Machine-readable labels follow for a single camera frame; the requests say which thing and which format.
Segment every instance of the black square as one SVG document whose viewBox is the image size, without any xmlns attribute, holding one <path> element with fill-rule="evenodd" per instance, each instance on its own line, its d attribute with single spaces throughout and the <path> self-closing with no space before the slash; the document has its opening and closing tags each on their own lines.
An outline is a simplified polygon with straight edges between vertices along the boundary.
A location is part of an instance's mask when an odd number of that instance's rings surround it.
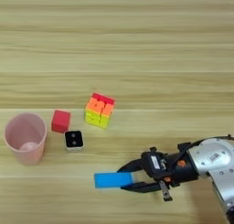
<svg viewBox="0 0 234 224">
<path fill-rule="evenodd" d="M 81 148 L 84 143 L 80 131 L 65 132 L 66 146 L 70 149 Z"/>
</svg>

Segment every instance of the colorful cube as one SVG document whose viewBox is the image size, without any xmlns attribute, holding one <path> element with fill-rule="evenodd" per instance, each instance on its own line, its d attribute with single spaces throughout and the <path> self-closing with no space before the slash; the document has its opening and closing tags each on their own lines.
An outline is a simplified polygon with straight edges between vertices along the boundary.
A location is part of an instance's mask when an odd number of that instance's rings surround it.
<svg viewBox="0 0 234 224">
<path fill-rule="evenodd" d="M 115 100 L 93 93 L 85 108 L 85 122 L 101 128 L 107 128 Z"/>
<path fill-rule="evenodd" d="M 65 133 L 69 129 L 70 112 L 55 110 L 51 123 L 51 130 L 57 133 Z"/>
</svg>

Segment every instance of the rubik's cube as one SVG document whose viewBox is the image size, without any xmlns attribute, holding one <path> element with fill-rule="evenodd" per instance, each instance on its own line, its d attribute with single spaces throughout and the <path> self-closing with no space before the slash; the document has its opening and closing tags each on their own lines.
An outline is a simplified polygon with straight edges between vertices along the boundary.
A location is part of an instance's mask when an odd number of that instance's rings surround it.
<svg viewBox="0 0 234 224">
<path fill-rule="evenodd" d="M 107 128 L 114 103 L 109 97 L 93 93 L 85 109 L 85 122 Z"/>
</svg>

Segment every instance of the small black and white cube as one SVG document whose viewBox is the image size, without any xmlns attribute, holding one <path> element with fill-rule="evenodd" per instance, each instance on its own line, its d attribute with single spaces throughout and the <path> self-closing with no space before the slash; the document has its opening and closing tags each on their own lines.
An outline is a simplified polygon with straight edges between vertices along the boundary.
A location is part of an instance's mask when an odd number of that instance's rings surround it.
<svg viewBox="0 0 234 224">
<path fill-rule="evenodd" d="M 84 147 L 81 131 L 65 132 L 66 150 L 79 151 Z"/>
</svg>

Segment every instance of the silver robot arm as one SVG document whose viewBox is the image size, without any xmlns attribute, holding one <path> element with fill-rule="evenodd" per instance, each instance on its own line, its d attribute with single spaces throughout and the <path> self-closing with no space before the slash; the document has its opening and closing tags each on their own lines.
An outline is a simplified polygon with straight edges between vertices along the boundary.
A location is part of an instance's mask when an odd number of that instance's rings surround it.
<svg viewBox="0 0 234 224">
<path fill-rule="evenodd" d="M 122 166 L 118 172 L 144 170 L 154 182 L 137 182 L 121 189 L 147 193 L 162 191 L 164 201 L 171 201 L 169 189 L 199 177 L 210 177 L 223 211 L 234 224 L 234 137 L 217 136 L 178 145 L 179 152 L 165 154 L 155 147 L 141 158 Z"/>
<path fill-rule="evenodd" d="M 234 145 L 218 138 L 207 139 L 188 150 L 202 177 L 210 176 L 218 200 L 230 223 L 234 223 Z"/>
</svg>

